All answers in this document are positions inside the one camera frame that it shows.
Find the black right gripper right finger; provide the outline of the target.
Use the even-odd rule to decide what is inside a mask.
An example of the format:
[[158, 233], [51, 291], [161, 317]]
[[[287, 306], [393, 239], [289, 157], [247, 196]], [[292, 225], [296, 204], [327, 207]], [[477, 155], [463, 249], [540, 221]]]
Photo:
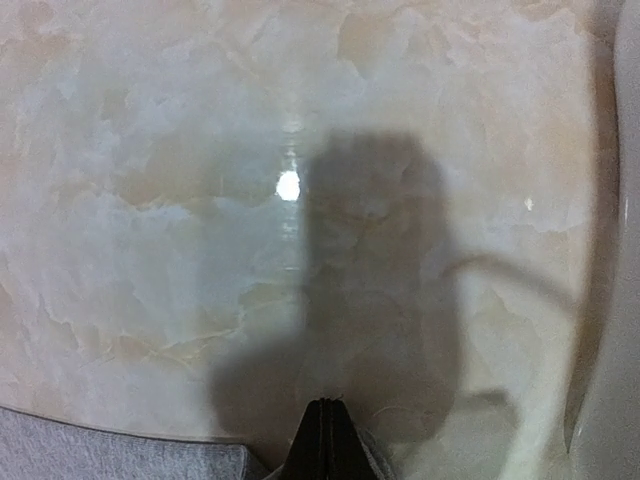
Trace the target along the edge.
[[342, 400], [325, 400], [325, 470], [328, 479], [374, 480], [376, 474]]

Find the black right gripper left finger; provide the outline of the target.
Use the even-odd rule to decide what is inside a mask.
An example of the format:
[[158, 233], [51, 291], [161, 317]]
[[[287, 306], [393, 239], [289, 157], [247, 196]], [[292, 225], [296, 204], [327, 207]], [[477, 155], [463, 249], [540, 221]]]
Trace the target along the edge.
[[323, 480], [326, 467], [326, 414], [328, 400], [311, 401], [302, 416], [279, 480]]

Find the grey t-shirt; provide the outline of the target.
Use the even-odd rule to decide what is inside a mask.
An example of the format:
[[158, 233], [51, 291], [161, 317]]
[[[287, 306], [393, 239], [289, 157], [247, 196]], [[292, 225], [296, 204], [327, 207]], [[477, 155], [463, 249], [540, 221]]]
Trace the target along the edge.
[[[357, 433], [378, 479], [393, 478], [373, 442]], [[137, 437], [1, 411], [4, 479], [278, 479], [282, 465], [268, 471], [241, 444]]]

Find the translucent white laundry basket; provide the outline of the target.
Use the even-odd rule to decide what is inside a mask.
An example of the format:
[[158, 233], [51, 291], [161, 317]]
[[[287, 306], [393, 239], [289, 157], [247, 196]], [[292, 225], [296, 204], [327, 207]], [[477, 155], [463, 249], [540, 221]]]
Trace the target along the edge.
[[589, 282], [564, 416], [575, 479], [639, 476], [639, 4], [598, 1]]

